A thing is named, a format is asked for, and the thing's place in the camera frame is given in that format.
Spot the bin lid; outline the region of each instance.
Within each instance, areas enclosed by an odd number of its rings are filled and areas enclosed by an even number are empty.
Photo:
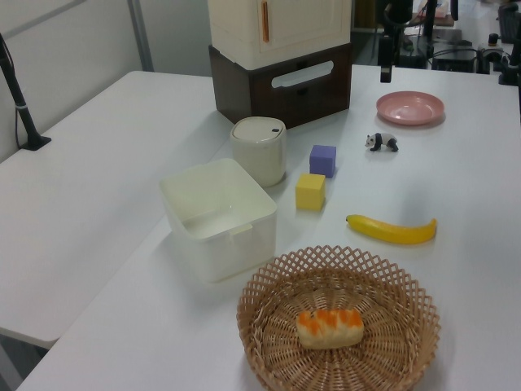
[[[284,122],[267,116],[250,116],[239,121],[232,135],[245,141],[263,142],[277,138],[285,129]]]

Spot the yellow cube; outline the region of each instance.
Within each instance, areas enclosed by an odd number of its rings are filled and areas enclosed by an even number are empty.
[[[326,176],[302,174],[295,186],[295,204],[298,209],[322,210],[326,198]]]

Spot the dark brown drawer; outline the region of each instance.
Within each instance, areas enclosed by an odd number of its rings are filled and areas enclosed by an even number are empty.
[[[349,108],[351,44],[248,71],[209,47],[217,110],[236,123],[247,116],[271,116],[287,128]],[[319,64],[331,73],[293,86],[272,87],[275,77]]]

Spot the toy banana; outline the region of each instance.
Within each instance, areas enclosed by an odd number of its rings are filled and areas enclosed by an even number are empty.
[[[427,242],[436,234],[435,218],[425,226],[394,226],[386,222],[379,222],[372,218],[351,214],[346,221],[355,231],[372,238],[396,244],[418,244]]]

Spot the toy panda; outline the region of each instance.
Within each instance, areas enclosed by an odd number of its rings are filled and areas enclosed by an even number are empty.
[[[377,133],[372,136],[367,134],[366,147],[372,147],[371,151],[378,151],[382,144],[384,144],[390,147],[393,152],[398,152],[397,142],[396,137],[389,133]]]

